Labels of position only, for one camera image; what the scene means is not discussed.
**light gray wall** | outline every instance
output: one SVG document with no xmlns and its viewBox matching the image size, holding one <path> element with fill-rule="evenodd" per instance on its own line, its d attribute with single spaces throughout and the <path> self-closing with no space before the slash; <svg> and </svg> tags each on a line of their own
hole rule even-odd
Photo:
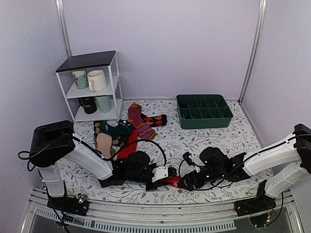
<svg viewBox="0 0 311 233">
<path fill-rule="evenodd" d="M 257 0 L 66 0 L 74 55 L 119 51 L 126 98 L 219 93 L 238 99 Z"/>
<path fill-rule="evenodd" d="M 303 123 L 311 128 L 311 3 L 269 0 L 244 108 L 264 146 Z M 311 180 L 292 193 L 305 232 L 311 232 Z"/>
<path fill-rule="evenodd" d="M 17 233 L 35 171 L 17 158 L 36 126 L 69 119 L 54 71 L 65 60 L 55 1 L 0 1 L 0 232 Z"/>
</svg>

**teal mug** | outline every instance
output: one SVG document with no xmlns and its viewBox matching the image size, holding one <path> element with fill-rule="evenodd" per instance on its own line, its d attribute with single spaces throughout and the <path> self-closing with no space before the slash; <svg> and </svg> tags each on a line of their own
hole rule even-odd
<svg viewBox="0 0 311 233">
<path fill-rule="evenodd" d="M 102 113 L 109 113 L 111 110 L 111 102 L 109 96 L 96 97 L 97 104 Z"/>
<path fill-rule="evenodd" d="M 72 71 L 71 73 L 73 76 L 74 83 L 76 84 L 79 90 L 86 89 L 88 87 L 86 69 L 75 70 Z"/>
</svg>

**pile of socks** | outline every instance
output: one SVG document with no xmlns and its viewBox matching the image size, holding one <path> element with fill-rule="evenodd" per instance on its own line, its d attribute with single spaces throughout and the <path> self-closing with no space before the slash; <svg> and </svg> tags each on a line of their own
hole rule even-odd
<svg viewBox="0 0 311 233">
<path fill-rule="evenodd" d="M 96 150 L 105 158 L 111 158 L 115 153 L 113 146 L 122 147 L 127 144 L 134 127 L 126 121 L 119 120 L 113 127 L 105 121 L 94 122 L 94 142 Z"/>
<path fill-rule="evenodd" d="M 148 117 L 141 112 L 141 106 L 133 103 L 128 110 L 128 120 L 119 120 L 113 127 L 105 121 L 94 122 L 94 141 L 96 150 L 105 158 L 111 158 L 115 153 L 112 146 L 123 147 L 128 143 L 141 139 L 153 140 L 157 133 L 151 127 L 160 127 L 167 124 L 167 116 Z M 118 154 L 118 159 L 127 158 L 136 152 L 137 143 L 134 143 Z"/>
</svg>

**mint green mug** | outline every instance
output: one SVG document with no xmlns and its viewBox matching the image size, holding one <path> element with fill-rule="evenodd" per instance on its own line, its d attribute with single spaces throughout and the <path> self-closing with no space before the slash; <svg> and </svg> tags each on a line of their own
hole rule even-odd
<svg viewBox="0 0 311 233">
<path fill-rule="evenodd" d="M 109 113 L 111 110 L 111 102 L 109 96 L 96 97 L 97 104 L 102 113 Z"/>
</svg>

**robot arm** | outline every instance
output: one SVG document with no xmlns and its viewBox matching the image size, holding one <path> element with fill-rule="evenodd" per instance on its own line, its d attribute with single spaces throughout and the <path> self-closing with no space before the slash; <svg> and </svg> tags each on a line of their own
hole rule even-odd
<svg viewBox="0 0 311 233">
<path fill-rule="evenodd" d="M 102 187 L 122 185 L 126 180 L 131 180 L 146 183 L 146 189 L 150 190 L 167 184 L 167 178 L 175 177 L 177 173 L 173 167 L 149 164 L 149 156 L 142 151 L 131 153 L 126 159 L 113 160 L 114 156 L 106 159 L 74 133 L 70 121 L 37 127 L 29 157 L 20 159 L 29 160 L 38 168 L 47 187 L 48 207 L 83 216 L 87 213 L 88 201 L 82 195 L 75 198 L 67 196 L 66 186 L 57 165 L 57 161 L 61 158 L 71 160 L 90 171 Z"/>
<path fill-rule="evenodd" d="M 283 140 L 233 158 L 228 158 L 218 148 L 206 148 L 199 157 L 185 153 L 183 158 L 196 168 L 178 184 L 188 190 L 199 189 L 220 179 L 238 182 L 265 169 L 291 162 L 277 175 L 260 183 L 255 198 L 235 203 L 239 216 L 252 214 L 275 207 L 278 195 L 311 173 L 311 130 L 302 124 L 296 125 L 294 133 Z"/>
</svg>

